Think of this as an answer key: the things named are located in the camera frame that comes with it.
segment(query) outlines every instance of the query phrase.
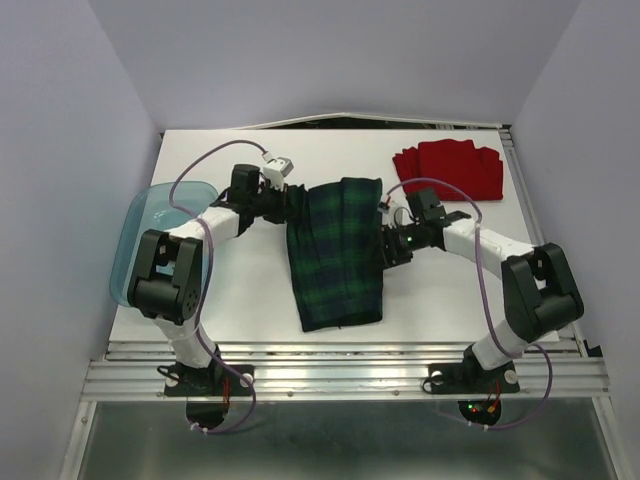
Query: white connector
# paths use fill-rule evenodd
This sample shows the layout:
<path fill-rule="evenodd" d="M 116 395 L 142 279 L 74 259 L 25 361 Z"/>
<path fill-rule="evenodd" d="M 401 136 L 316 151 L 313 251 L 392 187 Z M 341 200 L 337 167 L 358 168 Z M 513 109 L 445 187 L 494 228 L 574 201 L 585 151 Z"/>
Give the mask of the white connector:
<path fill-rule="evenodd" d="M 291 170 L 293 170 L 293 162 L 288 158 L 273 158 L 270 152 L 262 155 L 267 164 L 262 167 L 262 173 L 267 180 L 271 183 L 271 188 L 275 190 L 284 189 L 284 179 Z"/>

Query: glass panel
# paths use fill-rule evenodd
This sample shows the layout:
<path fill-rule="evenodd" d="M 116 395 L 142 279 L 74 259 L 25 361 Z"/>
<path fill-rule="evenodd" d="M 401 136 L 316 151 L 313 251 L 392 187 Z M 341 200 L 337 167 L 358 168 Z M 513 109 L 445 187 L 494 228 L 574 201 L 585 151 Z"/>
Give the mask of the glass panel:
<path fill-rule="evenodd" d="M 501 423 L 536 402 L 505 401 Z M 440 408 L 457 412 L 454 402 Z M 589 399 L 551 400 L 534 421 L 504 432 L 467 428 L 434 409 L 400 402 L 259 405 L 241 432 L 205 437 L 189 431 L 184 404 L 103 403 L 80 478 L 613 478 Z"/>

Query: cable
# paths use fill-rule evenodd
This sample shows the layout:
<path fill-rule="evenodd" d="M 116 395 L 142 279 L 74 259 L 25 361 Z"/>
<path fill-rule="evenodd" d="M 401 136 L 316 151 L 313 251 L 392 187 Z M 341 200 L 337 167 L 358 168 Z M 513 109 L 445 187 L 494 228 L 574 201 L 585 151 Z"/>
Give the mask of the cable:
<path fill-rule="evenodd" d="M 411 216 L 411 212 L 409 211 L 409 209 L 407 207 L 400 207 L 395 212 L 393 212 L 393 223 L 396 227 L 402 226 L 400 223 L 398 223 L 398 212 L 401 212 L 402 210 L 407 212 L 409 214 L 409 218 L 413 220 L 413 217 Z"/>
<path fill-rule="evenodd" d="M 402 187 L 404 185 L 408 185 L 408 184 L 411 184 L 411 183 L 417 183 L 417 182 L 435 183 L 437 185 L 443 185 L 443 186 L 445 186 L 447 188 L 450 188 L 454 192 L 460 194 L 462 196 L 462 198 L 464 198 L 467 202 L 469 202 L 469 204 L 476 211 L 476 213 L 478 215 L 478 218 L 476 219 L 476 227 L 475 227 L 475 230 L 474 230 L 476 272 L 478 274 L 478 284 L 479 284 L 479 287 L 480 287 L 480 297 L 482 298 L 482 307 L 484 309 L 484 316 L 485 316 L 485 318 L 487 320 L 487 327 L 489 328 L 489 334 L 491 335 L 491 340 L 493 340 L 493 343 L 496 345 L 498 350 L 500 350 L 500 352 L 504 356 L 509 357 L 509 358 L 513 358 L 513 359 L 520 358 L 519 355 L 507 352 L 505 350 L 505 348 L 502 346 L 502 344 L 498 340 L 498 335 L 496 334 L 496 330 L 495 330 L 495 328 L 493 326 L 493 320 L 491 318 L 491 311 L 489 309 L 489 296 L 487 295 L 487 287 L 486 287 L 485 282 L 484 282 L 484 271 L 482 270 L 482 246 L 480 244 L 480 224 L 482 223 L 483 216 L 482 216 L 482 212 L 480 211 L 480 207 L 478 206 L 478 204 L 469 195 L 467 195 L 465 192 L 460 190 L 458 187 L 454 187 L 453 185 L 451 185 L 451 184 L 449 184 L 447 182 L 443 182 L 442 180 L 438 180 L 437 178 L 429 178 L 429 177 L 412 178 L 410 180 L 405 180 L 404 182 L 400 182 L 397 185 L 394 185 L 387 192 L 387 196 L 389 197 L 387 199 L 387 203 L 389 203 L 389 201 L 391 200 L 391 193 L 393 193 L 395 190 L 397 190 L 398 188 L 400 188 L 400 187 Z M 545 360 L 547 361 L 547 367 L 548 367 L 548 370 L 549 370 L 549 380 L 547 381 L 547 388 L 546 388 L 546 390 L 544 392 L 542 400 L 540 400 L 540 403 L 538 404 L 538 406 L 529 415 L 526 415 L 525 417 L 523 417 L 520 420 L 517 420 L 517 421 L 512 422 L 512 423 L 508 423 L 506 425 L 494 425 L 493 427 L 489 427 L 488 425 L 484 425 L 484 426 L 481 425 L 483 428 L 488 429 L 488 430 L 508 430 L 510 428 L 514 428 L 514 427 L 518 427 L 520 425 L 523 425 L 524 423 L 528 422 L 529 420 L 531 420 L 532 418 L 537 416 L 538 413 L 541 411 L 542 407 L 545 405 L 546 401 L 549 399 L 549 394 L 551 393 L 551 387 L 553 385 L 553 365 L 551 364 L 551 358 L 549 357 L 549 354 L 547 353 L 547 351 L 540 344 L 532 343 L 530 346 L 535 347 L 538 350 L 540 350 L 540 352 L 544 356 Z"/>
<path fill-rule="evenodd" d="M 173 208 L 175 208 L 176 210 L 180 210 L 183 213 L 186 213 L 187 215 L 191 216 L 194 220 L 196 220 L 204 229 L 204 233 L 205 233 L 205 237 L 206 237 L 206 241 L 207 241 L 207 274 L 205 276 L 205 281 L 204 281 L 204 288 L 202 291 L 202 296 L 200 297 L 200 302 L 198 303 L 198 307 L 196 309 L 196 317 L 195 317 L 195 325 L 194 325 L 194 330 L 196 332 L 196 337 L 198 338 L 198 341 L 200 342 L 200 345 L 202 346 L 202 348 L 204 348 L 204 350 L 209 354 L 209 356 L 211 356 L 211 358 L 218 364 L 220 365 L 220 367 L 222 367 L 224 370 L 226 370 L 228 373 L 230 373 L 231 375 L 233 375 L 234 377 L 242 380 L 244 383 L 246 383 L 249 386 L 249 390 L 251 392 L 251 406 L 249 407 L 249 411 L 244 415 L 244 417 L 242 417 L 240 420 L 238 420 L 236 423 L 234 423 L 233 425 L 226 427 L 226 428 L 222 428 L 222 429 L 213 429 L 213 430 L 208 430 L 208 429 L 204 429 L 204 428 L 200 428 L 199 425 L 197 424 L 192 424 L 192 428 L 197 429 L 207 435 L 211 435 L 211 434 L 219 434 L 219 433 L 229 433 L 233 430 L 235 430 L 236 428 L 238 428 L 240 425 L 242 425 L 244 422 L 247 421 L 247 419 L 251 416 L 251 414 L 253 413 L 253 411 L 256 408 L 256 390 L 253 386 L 253 382 L 248 382 L 240 372 L 238 372 L 235 368 L 227 365 L 225 363 L 224 360 L 222 360 L 221 357 L 219 357 L 218 355 L 216 355 L 211 348 L 209 348 L 209 346 L 207 345 L 207 342 L 205 342 L 205 340 L 202 338 L 202 334 L 200 333 L 200 321 L 201 321 L 201 316 L 202 316 L 202 308 L 204 306 L 204 301 L 207 297 L 207 292 L 209 291 L 209 283 L 211 282 L 211 275 L 213 273 L 213 238 L 211 236 L 211 231 L 209 230 L 209 226 L 205 223 L 204 220 L 202 220 L 201 218 L 198 218 L 198 214 L 182 205 L 178 205 L 175 203 L 174 201 L 174 194 L 176 191 L 176 188 L 178 187 L 178 185 L 180 184 L 180 182 L 184 179 L 184 177 L 191 171 L 193 170 L 193 168 L 198 165 L 200 162 L 202 162 L 205 158 L 209 157 L 210 155 L 213 155 L 216 152 L 219 152 L 220 150 L 222 150 L 223 148 L 226 148 L 230 145 L 237 145 L 237 144 L 246 144 L 246 145 L 252 145 L 254 147 L 256 147 L 257 149 L 259 149 L 263 154 L 267 153 L 267 150 L 260 144 L 256 143 L 256 142 L 252 142 L 251 140 L 231 140 L 229 142 L 223 143 L 221 145 L 218 145 L 217 147 L 209 150 L 208 152 L 206 152 L 205 154 L 201 155 L 199 158 L 197 158 L 191 165 L 189 165 L 187 168 L 184 169 L 184 171 L 180 174 L 180 176 L 178 176 L 178 178 L 176 179 L 176 181 L 173 183 L 173 185 L 171 186 L 171 190 L 169 191 L 169 205 L 171 205 Z"/>

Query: black bracket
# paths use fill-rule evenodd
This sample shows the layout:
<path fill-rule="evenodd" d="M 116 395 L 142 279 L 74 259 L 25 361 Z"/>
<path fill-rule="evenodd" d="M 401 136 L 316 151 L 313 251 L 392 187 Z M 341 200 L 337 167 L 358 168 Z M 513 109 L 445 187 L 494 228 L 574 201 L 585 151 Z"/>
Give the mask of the black bracket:
<path fill-rule="evenodd" d="M 465 350 L 462 362 L 432 363 L 428 367 L 429 377 L 422 382 L 422 390 L 432 395 L 489 394 L 496 391 L 496 383 L 501 393 L 520 391 L 513 362 L 483 370 L 471 347 Z"/>
<path fill-rule="evenodd" d="M 251 396 L 246 382 L 242 385 L 238 377 L 231 375 L 213 360 L 206 368 L 192 368 L 181 363 L 160 368 L 163 369 L 160 373 L 167 378 L 165 397 L 221 397 L 227 381 L 230 396 Z M 253 379 L 253 365 L 233 365 L 233 368 L 241 375 Z"/>

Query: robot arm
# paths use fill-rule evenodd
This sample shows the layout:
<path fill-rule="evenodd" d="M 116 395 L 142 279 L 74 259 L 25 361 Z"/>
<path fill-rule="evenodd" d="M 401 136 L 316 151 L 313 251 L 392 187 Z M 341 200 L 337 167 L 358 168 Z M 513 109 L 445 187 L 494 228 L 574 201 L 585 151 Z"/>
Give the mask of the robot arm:
<path fill-rule="evenodd" d="M 206 232 L 201 222 L 214 246 L 242 235 L 256 217 L 283 223 L 288 212 L 284 176 L 292 168 L 283 158 L 268 160 L 262 171 L 253 165 L 236 165 L 230 187 L 199 215 L 199 221 L 142 234 L 127 297 L 131 306 L 162 330 L 175 351 L 175 365 L 163 372 L 169 378 L 165 395 L 211 394 L 223 373 L 210 355 L 219 355 L 217 345 L 194 316 L 202 291 Z M 169 265 L 173 272 L 167 270 Z"/>
<path fill-rule="evenodd" d="M 432 189 L 407 197 L 413 222 L 381 228 L 386 268 L 407 263 L 413 251 L 438 247 L 476 261 L 475 221 L 463 212 L 447 214 Z M 562 249 L 552 243 L 539 247 L 517 242 L 480 228 L 482 266 L 502 280 L 505 319 L 495 333 L 471 345 L 461 364 L 430 365 L 442 374 L 432 393 L 487 393 L 502 381 L 511 360 L 549 332 L 580 318 L 584 304 Z M 513 391 L 505 385 L 504 391 Z"/>

